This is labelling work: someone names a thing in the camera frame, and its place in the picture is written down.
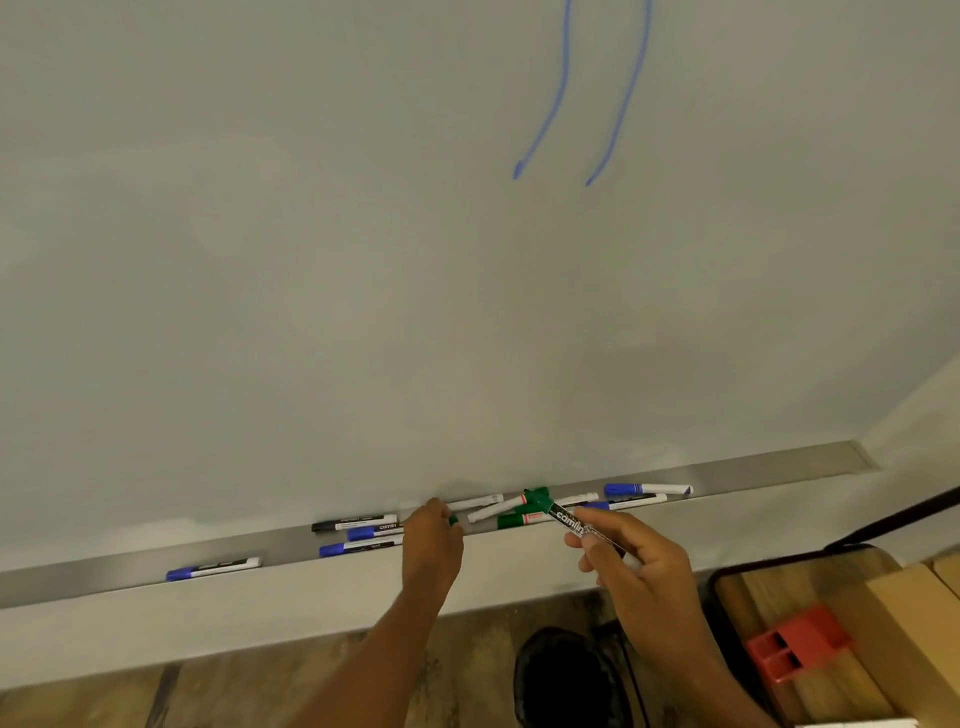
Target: green marker cap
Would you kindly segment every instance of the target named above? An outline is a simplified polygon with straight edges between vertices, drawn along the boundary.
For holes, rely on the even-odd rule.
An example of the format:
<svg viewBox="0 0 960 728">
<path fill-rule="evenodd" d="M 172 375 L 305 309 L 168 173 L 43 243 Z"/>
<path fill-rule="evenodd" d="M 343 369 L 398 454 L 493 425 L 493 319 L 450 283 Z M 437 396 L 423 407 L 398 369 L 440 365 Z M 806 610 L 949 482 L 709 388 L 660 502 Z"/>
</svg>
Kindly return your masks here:
<svg viewBox="0 0 960 728">
<path fill-rule="evenodd" d="M 527 500 L 537 506 L 537 510 L 542 513 L 546 513 L 550 510 L 550 506 L 553 505 L 553 499 L 550 497 L 549 488 L 524 488 L 523 494 L 527 496 Z"/>
</svg>

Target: black bag strap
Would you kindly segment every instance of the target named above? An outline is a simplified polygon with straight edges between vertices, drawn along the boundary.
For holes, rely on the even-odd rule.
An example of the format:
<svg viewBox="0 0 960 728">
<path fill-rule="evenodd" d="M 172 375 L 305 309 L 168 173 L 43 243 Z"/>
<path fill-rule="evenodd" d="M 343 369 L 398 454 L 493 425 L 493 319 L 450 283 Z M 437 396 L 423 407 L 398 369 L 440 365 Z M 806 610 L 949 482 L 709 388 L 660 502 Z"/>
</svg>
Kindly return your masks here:
<svg viewBox="0 0 960 728">
<path fill-rule="evenodd" d="M 842 539 L 824 546 L 824 551 L 833 551 L 837 548 L 871 541 L 891 531 L 896 531 L 898 528 L 910 525 L 910 523 L 916 523 L 928 516 L 946 511 L 955 505 L 960 505 L 960 485 L 944 491 L 937 496 L 929 497 L 927 500 L 921 500 L 919 503 L 904 508 L 902 511 L 897 511 L 897 513 L 893 513 L 878 521 L 874 521 L 869 525 L 865 525 L 863 528 L 857 528 L 849 536 L 844 536 Z"/>
</svg>

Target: blue drawing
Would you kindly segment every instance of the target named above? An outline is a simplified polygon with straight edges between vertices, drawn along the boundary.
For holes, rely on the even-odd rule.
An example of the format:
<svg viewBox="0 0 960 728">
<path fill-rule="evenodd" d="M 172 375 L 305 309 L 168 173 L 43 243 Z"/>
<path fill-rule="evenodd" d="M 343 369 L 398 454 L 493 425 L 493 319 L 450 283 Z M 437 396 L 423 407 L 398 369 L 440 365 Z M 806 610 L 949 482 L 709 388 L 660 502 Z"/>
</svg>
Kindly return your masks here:
<svg viewBox="0 0 960 728">
<path fill-rule="evenodd" d="M 570 6 L 573 5 L 573 0 L 566 0 L 566 6 L 564 7 L 564 60 L 563 60 L 563 70 L 560 75 L 560 88 L 557 89 L 557 95 L 553 99 L 553 106 L 550 107 L 550 112 L 546 115 L 546 121 L 543 122 L 543 126 L 540 127 L 540 131 L 537 132 L 537 137 L 534 139 L 534 143 L 530 145 L 530 149 L 527 150 L 527 153 L 523 155 L 523 159 L 516 163 L 514 167 L 514 179 L 519 180 L 520 175 L 523 174 L 523 170 L 527 168 L 527 164 L 530 163 L 530 159 L 533 158 L 534 153 L 537 151 L 537 147 L 540 146 L 540 143 L 543 141 L 543 138 L 546 136 L 547 130 L 550 129 L 550 125 L 553 124 L 553 119 L 557 115 L 557 111 L 560 110 L 560 104 L 564 101 L 564 94 L 566 93 L 566 80 L 570 77 Z"/>
<path fill-rule="evenodd" d="M 553 120 L 556 117 L 557 112 L 560 110 L 560 104 L 563 102 L 564 95 L 566 94 L 566 82 L 570 75 L 570 9 L 572 5 L 573 0 L 565 0 L 564 54 L 560 76 L 560 87 L 557 89 L 557 95 L 554 97 L 553 106 L 550 107 L 550 111 L 547 113 L 546 119 L 544 120 L 543 125 L 540 127 L 540 131 L 537 132 L 537 136 L 534 138 L 534 143 L 530 145 L 530 149 L 527 150 L 527 153 L 523 156 L 523 159 L 517 162 L 516 166 L 514 167 L 515 180 L 520 179 L 520 175 L 523 174 L 523 171 L 527 168 L 527 165 L 530 164 L 530 160 L 533 158 L 534 153 L 537 151 L 537 148 L 540 146 L 540 143 L 546 136 L 547 131 L 550 129 L 550 125 L 553 124 Z M 634 72 L 630 76 L 630 82 L 627 84 L 627 92 L 623 96 L 623 103 L 620 105 L 620 111 L 616 115 L 616 121 L 613 124 L 613 132 L 610 135 L 610 143 L 607 145 L 607 150 L 600 159 L 600 163 L 597 164 L 596 169 L 593 170 L 593 174 L 591 174 L 587 179 L 587 187 L 596 182 L 597 178 L 601 175 L 601 173 L 603 173 L 604 169 L 607 168 L 607 163 L 613 156 L 613 150 L 616 147 L 617 139 L 620 137 L 620 129 L 623 127 L 623 120 L 627 116 L 627 108 L 630 106 L 630 100 L 634 95 L 636 80 L 640 76 L 640 69 L 643 68 L 643 61 L 647 55 L 647 44 L 650 39 L 650 18 L 652 14 L 653 0 L 643 0 L 643 38 L 640 41 L 640 50 L 636 54 Z"/>
</svg>

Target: right hand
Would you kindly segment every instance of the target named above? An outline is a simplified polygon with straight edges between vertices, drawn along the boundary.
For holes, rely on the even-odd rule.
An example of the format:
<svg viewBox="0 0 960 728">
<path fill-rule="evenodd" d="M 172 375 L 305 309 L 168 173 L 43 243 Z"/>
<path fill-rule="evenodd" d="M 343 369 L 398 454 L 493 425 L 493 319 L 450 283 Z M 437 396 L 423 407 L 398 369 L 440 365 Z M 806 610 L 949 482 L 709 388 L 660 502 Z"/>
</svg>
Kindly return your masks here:
<svg viewBox="0 0 960 728">
<path fill-rule="evenodd" d="M 641 658 L 671 680 L 704 660 L 720 656 L 700 608 L 690 560 L 679 545 L 626 513 L 577 508 L 577 518 L 616 541 L 643 566 L 631 570 L 608 544 L 567 533 L 568 546 L 582 548 L 580 571 L 596 570 L 623 631 Z"/>
</svg>

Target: whiteboard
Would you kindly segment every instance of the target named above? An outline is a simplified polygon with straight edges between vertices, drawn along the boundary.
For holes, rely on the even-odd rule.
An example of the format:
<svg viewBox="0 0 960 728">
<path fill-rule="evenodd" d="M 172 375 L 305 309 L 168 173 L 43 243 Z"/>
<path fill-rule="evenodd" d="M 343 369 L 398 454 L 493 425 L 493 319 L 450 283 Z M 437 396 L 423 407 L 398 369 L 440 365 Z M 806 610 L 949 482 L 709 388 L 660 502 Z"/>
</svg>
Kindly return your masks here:
<svg viewBox="0 0 960 728">
<path fill-rule="evenodd" d="M 0 568 L 856 437 L 960 349 L 960 5 L 0 8 Z"/>
</svg>

